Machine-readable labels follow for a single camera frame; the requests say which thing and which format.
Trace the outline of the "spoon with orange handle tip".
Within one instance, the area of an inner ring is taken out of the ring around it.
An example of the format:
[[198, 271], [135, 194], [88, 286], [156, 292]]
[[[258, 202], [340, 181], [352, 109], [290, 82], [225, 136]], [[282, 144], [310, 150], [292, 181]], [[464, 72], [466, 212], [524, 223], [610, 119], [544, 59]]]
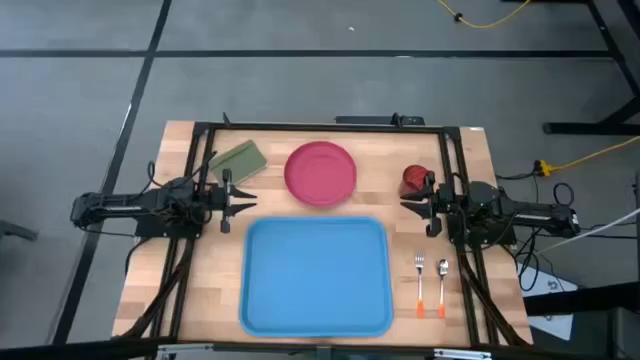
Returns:
[[445, 318], [445, 285], [444, 279], [448, 274], [449, 264], [447, 259], [441, 259], [438, 263], [438, 275], [439, 275], [439, 308], [438, 315], [441, 319]]

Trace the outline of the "black table leg stand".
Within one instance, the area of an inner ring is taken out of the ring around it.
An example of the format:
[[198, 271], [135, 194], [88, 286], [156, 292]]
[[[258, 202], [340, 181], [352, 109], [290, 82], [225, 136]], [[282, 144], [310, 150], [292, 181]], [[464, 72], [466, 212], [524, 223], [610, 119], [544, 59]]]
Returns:
[[640, 136], [640, 124], [630, 124], [629, 120], [640, 114], [640, 80], [636, 79], [622, 46], [615, 39], [614, 30], [598, 10], [595, 0], [525, 0], [512, 15], [532, 3], [579, 4], [588, 8], [593, 21], [606, 45], [605, 50], [517, 50], [498, 51], [497, 58], [537, 59], [537, 58], [610, 58], [623, 75], [633, 97], [618, 110], [602, 120], [593, 123], [584, 122], [547, 122], [542, 125], [545, 134], [563, 135], [633, 135]]

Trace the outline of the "fork with orange handle tip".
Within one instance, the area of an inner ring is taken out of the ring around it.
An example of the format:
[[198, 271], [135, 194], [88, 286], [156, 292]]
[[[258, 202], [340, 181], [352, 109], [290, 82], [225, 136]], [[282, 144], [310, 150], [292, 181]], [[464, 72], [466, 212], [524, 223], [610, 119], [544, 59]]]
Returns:
[[417, 271], [417, 279], [418, 279], [418, 292], [417, 292], [417, 305], [416, 305], [416, 316], [419, 319], [424, 318], [424, 302], [423, 302], [423, 267], [424, 267], [424, 253], [422, 250], [418, 250], [415, 255], [415, 267]]

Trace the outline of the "black metal table frame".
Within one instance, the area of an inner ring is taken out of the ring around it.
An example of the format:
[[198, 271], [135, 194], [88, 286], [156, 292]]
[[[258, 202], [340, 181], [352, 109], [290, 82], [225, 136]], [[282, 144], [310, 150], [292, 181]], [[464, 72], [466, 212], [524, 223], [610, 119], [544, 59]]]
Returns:
[[[182, 175], [191, 145], [194, 122], [169, 121], [158, 153], [160, 182]], [[256, 207], [231, 219], [232, 232], [219, 232], [219, 216], [196, 240], [195, 254], [178, 330], [181, 343], [206, 342], [264, 347], [287, 345], [391, 347], [464, 347], [470, 345], [461, 293], [461, 281], [453, 245], [446, 225], [437, 238], [425, 235], [426, 221], [400, 206], [398, 187], [403, 170], [413, 164], [436, 172], [443, 182], [442, 156], [437, 135], [386, 132], [391, 127], [373, 126], [385, 132], [356, 132], [363, 127], [346, 125], [273, 125], [267, 130], [217, 129], [213, 147], [220, 152], [253, 140], [267, 158], [267, 168], [240, 184], [243, 191], [258, 196]], [[462, 151], [470, 180], [496, 185], [493, 164], [484, 129], [461, 128]], [[286, 159], [297, 147], [311, 141], [330, 141], [342, 146], [357, 166], [355, 194], [339, 207], [322, 211], [303, 206], [286, 190], [283, 172]], [[392, 279], [394, 319], [388, 331], [373, 338], [264, 338], [248, 334], [239, 321], [244, 238], [247, 227], [263, 216], [371, 216], [387, 230]], [[150, 240], [136, 250], [129, 266], [115, 316], [112, 335], [132, 327], [158, 291], [169, 240]], [[417, 271], [414, 256], [424, 251], [425, 318], [416, 317]], [[514, 262], [499, 247], [483, 251], [493, 301], [527, 342], [532, 342]], [[439, 318], [438, 260], [449, 260], [445, 277], [445, 318]]]

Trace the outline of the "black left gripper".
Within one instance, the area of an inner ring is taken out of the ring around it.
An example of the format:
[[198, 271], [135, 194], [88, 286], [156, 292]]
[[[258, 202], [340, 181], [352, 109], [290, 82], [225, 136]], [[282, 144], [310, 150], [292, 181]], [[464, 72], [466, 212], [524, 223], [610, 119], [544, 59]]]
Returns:
[[[244, 191], [241, 191], [236, 186], [232, 185], [231, 183], [232, 172], [230, 169], [223, 170], [222, 179], [223, 179], [222, 184], [214, 183], [210, 186], [209, 209], [211, 211], [219, 211], [222, 213], [222, 217], [220, 220], [220, 232], [229, 233], [230, 232], [230, 223], [229, 223], [230, 215], [229, 215], [228, 207], [230, 206], [230, 191], [231, 191], [231, 195], [236, 198], [252, 199], [252, 198], [256, 198], [256, 195], [252, 195]], [[239, 212], [246, 210], [248, 208], [251, 208], [253, 206], [256, 206], [256, 203], [232, 204], [231, 216], [234, 217]]]

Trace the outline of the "red plate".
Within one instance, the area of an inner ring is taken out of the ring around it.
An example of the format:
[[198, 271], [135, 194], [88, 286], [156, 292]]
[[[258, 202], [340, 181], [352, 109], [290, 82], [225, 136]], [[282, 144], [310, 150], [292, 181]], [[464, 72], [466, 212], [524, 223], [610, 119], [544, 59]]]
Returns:
[[333, 207], [349, 198], [357, 184], [357, 167], [341, 146], [328, 141], [301, 145], [284, 167], [288, 191], [314, 207]]

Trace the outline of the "black beam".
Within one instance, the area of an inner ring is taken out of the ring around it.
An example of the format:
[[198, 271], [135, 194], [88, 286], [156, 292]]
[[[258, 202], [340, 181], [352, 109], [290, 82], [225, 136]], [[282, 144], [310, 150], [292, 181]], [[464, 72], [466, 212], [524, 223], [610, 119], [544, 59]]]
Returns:
[[640, 312], [640, 281], [535, 295], [524, 299], [530, 316], [565, 315], [624, 308]]

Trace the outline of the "silver metal bracket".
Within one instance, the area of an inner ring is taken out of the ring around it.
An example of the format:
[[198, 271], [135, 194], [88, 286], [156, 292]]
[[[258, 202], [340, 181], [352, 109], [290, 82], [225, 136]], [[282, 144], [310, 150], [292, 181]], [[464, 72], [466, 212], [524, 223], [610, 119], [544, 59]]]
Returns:
[[160, 345], [156, 355], [161, 360], [175, 360], [175, 357], [181, 353], [212, 351], [213, 349], [214, 345], [211, 343], [167, 344]]
[[492, 360], [490, 352], [435, 348], [433, 351], [434, 360]]

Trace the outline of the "blue plastic tray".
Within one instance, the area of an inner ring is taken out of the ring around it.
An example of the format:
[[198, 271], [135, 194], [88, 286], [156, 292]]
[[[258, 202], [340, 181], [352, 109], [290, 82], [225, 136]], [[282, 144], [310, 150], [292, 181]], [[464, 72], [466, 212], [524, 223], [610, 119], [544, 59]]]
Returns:
[[387, 233], [371, 217], [265, 217], [246, 233], [239, 321], [256, 337], [378, 337], [393, 322]]

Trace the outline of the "red cup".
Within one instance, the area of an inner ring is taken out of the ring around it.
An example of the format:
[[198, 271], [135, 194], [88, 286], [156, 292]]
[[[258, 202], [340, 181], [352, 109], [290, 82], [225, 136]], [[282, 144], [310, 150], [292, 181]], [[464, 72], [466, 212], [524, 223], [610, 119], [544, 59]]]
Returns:
[[410, 165], [402, 173], [399, 186], [401, 196], [419, 192], [424, 188], [428, 169], [421, 165]]

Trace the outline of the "white paper sheet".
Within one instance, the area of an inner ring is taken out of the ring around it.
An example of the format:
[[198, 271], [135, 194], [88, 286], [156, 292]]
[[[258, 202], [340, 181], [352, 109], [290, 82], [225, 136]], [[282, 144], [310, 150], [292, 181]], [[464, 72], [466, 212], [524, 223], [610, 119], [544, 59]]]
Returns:
[[[521, 276], [521, 282], [524, 286], [521, 291], [524, 298], [565, 291], [572, 292], [578, 289], [578, 286], [571, 282], [560, 279], [550, 273], [535, 271], [532, 268], [527, 268], [524, 271]], [[569, 341], [571, 338], [572, 315], [529, 316], [528, 323], [531, 327], [556, 338], [565, 341]]]

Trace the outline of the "green notebook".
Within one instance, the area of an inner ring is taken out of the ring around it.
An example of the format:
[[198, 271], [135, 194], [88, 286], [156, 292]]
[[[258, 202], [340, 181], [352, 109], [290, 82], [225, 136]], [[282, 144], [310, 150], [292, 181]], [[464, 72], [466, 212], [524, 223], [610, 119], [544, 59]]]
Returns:
[[231, 183], [238, 185], [267, 167], [267, 159], [253, 140], [248, 140], [209, 162], [209, 172], [218, 181], [223, 180], [225, 170], [231, 172]]

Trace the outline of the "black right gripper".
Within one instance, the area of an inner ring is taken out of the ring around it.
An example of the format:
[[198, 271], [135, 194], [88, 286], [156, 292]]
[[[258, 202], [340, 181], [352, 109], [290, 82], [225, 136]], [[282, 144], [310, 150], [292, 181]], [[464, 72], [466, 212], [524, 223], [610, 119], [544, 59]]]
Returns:
[[438, 236], [442, 230], [442, 221], [438, 214], [448, 214], [453, 205], [453, 188], [447, 183], [438, 185], [435, 189], [435, 173], [428, 170], [425, 176], [425, 187], [416, 190], [409, 186], [402, 186], [400, 198], [408, 201], [423, 201], [428, 203], [401, 202], [400, 205], [416, 213], [422, 219], [429, 219], [426, 227], [427, 236]]

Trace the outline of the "grey floor foot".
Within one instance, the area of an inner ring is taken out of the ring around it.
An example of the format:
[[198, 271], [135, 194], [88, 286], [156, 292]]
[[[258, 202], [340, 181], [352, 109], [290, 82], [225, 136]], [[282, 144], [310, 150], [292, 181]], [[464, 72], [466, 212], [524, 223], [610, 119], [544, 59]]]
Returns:
[[0, 220], [0, 240], [6, 236], [14, 236], [27, 241], [35, 241], [38, 233], [17, 224]]

